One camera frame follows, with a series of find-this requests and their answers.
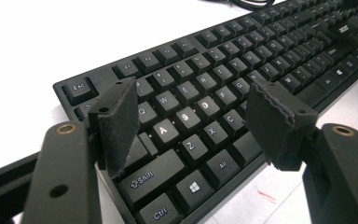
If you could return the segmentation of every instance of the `black keyboard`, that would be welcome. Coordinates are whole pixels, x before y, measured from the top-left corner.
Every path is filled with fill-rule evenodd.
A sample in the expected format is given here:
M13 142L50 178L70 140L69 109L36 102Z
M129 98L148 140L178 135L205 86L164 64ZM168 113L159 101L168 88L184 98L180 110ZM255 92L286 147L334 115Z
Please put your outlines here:
M358 79L358 7L340 5L286 1L54 84L69 119L87 121L112 83L136 77L125 174L101 171L126 223L194 223L265 162L242 123L254 79L318 112Z

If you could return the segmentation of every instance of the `keyboard cable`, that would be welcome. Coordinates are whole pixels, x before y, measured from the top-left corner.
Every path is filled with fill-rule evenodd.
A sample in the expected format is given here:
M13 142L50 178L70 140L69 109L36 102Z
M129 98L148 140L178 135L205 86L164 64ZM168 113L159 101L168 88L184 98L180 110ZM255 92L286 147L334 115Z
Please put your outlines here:
M230 4L234 4L238 7L242 7L244 9L250 11L257 11L263 7L269 7L274 4L275 0L207 0L210 2L229 2Z

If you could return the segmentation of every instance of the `shift key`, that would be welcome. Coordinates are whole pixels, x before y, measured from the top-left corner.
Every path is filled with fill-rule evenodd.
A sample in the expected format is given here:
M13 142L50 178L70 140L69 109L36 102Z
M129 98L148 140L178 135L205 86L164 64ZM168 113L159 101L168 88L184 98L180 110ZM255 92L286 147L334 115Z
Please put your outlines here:
M127 176L118 187L128 207L136 210L150 203L153 196L166 189L185 170L185 165L173 149L170 149Z

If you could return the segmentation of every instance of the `white surface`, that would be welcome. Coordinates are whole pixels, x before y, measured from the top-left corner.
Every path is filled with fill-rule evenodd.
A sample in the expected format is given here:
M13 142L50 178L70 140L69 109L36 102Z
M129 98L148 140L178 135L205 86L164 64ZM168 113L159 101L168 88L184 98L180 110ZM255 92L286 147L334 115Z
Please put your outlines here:
M243 14L200 0L0 1L0 167L38 151L67 120L55 82ZM358 129L358 84L324 122ZM268 167L224 203L203 221L310 223L301 173Z

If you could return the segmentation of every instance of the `ctrl key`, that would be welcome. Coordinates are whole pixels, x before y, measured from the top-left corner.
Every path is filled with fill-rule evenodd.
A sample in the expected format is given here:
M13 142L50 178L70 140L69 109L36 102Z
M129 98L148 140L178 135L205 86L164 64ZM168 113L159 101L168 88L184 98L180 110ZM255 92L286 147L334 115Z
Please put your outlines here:
M145 206L135 218L140 223L179 223L182 215L173 205L167 194L161 194L156 200Z
M71 105L78 105L98 95L88 77L76 77L65 82L62 90Z

